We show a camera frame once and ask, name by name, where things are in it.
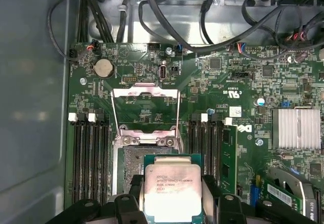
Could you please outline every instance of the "sticker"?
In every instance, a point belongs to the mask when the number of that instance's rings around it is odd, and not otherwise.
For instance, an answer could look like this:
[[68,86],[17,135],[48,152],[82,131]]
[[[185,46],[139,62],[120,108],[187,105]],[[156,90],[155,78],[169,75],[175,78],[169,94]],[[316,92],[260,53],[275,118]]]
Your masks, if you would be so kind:
[[242,107],[236,106],[236,107],[229,107],[229,117],[242,117]]
[[268,192],[273,196],[277,197],[283,203],[286,203],[290,207],[293,206],[293,200],[290,196],[286,195],[285,193],[281,192],[280,190],[274,188],[273,186],[268,184]]

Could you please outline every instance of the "chip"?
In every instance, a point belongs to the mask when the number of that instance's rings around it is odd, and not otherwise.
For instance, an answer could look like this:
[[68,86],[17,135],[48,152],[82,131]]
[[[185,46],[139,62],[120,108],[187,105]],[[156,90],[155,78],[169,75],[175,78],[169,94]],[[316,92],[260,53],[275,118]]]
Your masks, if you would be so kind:
[[311,175],[321,175],[322,170],[321,170],[321,164],[320,163],[311,163],[309,165],[310,167],[310,174]]
[[263,66],[262,76],[272,77],[273,76],[273,66]]
[[196,102],[198,100],[198,97],[197,96],[190,96],[190,101],[192,102]]
[[223,174],[224,177],[229,176],[229,166],[223,164],[223,166],[222,166],[222,174]]
[[229,143],[229,131],[223,130],[223,141]]
[[211,62],[211,69],[216,69],[216,70],[221,69],[221,59],[212,58],[210,59],[210,62]]

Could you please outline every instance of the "screw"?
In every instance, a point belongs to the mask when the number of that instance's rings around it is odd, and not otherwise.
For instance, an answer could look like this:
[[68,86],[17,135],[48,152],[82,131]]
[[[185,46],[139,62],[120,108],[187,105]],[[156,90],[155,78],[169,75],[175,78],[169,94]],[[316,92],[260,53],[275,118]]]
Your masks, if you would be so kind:
[[129,137],[125,137],[124,139],[123,139],[123,143],[124,144],[129,144],[131,142],[131,139],[129,138]]
[[265,206],[272,206],[272,203],[271,203],[270,201],[267,201],[267,200],[263,201],[262,203],[263,203]]
[[220,1],[220,0],[214,0],[214,4],[215,4],[216,6],[218,6],[218,5],[219,5],[219,3],[221,3],[221,1]]
[[80,78],[80,83],[81,83],[81,85],[86,85],[87,79],[85,79],[84,77]]
[[225,199],[226,199],[226,200],[234,200],[234,197],[231,196],[231,195],[226,195],[226,196],[225,196]]
[[135,0],[137,4],[140,4],[142,0]]
[[257,145],[258,147],[262,146],[263,145],[263,140],[262,139],[257,139],[255,141],[255,145]]
[[172,141],[172,140],[167,140],[167,146],[168,146],[168,147],[173,146],[173,141]]
[[167,47],[166,48],[166,54],[167,55],[171,55],[172,54],[172,48],[171,47]]

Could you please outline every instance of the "heatsink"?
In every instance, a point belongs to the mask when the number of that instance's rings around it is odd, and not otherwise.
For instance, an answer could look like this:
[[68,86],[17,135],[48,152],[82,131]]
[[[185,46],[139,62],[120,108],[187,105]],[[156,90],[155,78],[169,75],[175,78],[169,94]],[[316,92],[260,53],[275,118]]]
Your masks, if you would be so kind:
[[280,149],[320,149],[320,111],[274,109],[273,146]]

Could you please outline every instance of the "capacitor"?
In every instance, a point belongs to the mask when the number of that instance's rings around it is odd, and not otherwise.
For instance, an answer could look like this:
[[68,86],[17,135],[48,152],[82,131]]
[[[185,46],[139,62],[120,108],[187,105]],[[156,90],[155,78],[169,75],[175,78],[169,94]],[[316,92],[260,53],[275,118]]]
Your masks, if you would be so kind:
[[258,98],[255,102],[254,102],[255,106],[264,106],[265,105],[265,100],[264,98]]

